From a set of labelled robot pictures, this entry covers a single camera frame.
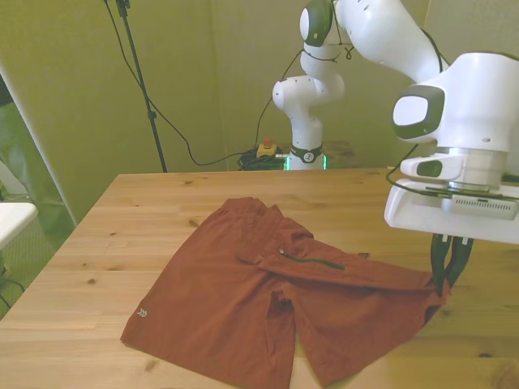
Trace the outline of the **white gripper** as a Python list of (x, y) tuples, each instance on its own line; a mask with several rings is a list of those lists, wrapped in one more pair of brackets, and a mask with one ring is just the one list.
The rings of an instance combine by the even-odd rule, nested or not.
[[(474, 239), (518, 243), (518, 187), (488, 193), (447, 190), (438, 184), (400, 180), (389, 193), (384, 219), (396, 229), (434, 233), (431, 274), (438, 295), (452, 288), (469, 262)], [(445, 259), (451, 246), (451, 259)]]

